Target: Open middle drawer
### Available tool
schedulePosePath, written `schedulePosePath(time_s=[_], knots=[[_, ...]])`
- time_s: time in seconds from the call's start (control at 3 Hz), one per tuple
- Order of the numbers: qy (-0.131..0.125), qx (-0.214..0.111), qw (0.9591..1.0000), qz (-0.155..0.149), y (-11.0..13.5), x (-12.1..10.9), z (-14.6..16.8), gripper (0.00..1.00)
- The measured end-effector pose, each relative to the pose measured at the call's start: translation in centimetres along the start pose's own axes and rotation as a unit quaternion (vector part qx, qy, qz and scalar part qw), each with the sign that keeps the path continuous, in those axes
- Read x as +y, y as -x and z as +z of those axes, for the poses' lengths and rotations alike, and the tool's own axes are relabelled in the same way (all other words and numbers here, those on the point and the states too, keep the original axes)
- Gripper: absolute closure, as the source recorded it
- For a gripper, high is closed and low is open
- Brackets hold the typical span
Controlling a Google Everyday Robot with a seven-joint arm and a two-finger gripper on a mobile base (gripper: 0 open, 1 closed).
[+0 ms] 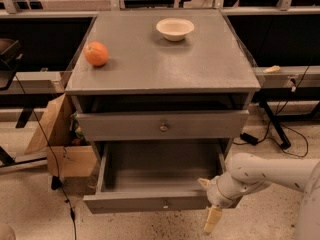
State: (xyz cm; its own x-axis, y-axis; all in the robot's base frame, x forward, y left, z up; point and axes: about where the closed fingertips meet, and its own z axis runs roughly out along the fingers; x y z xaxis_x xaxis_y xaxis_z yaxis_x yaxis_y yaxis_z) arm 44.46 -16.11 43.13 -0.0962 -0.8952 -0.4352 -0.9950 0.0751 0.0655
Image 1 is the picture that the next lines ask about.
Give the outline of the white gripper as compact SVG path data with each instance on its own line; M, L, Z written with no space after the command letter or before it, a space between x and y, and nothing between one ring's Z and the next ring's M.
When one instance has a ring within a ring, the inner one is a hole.
M218 178L212 180L199 178L198 183L203 189L207 189L207 198L212 207L208 209L208 216L204 225L204 232L210 234L222 217L222 210L220 208L231 207L235 203L235 199L227 197L218 186Z

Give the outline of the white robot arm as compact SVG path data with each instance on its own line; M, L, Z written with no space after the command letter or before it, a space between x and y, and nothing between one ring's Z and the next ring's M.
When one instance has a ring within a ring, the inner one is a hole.
M263 159L237 153L226 162L226 171L213 179L199 178L211 203L204 232L210 234L222 210L271 183L303 193L294 240L320 240L320 160Z

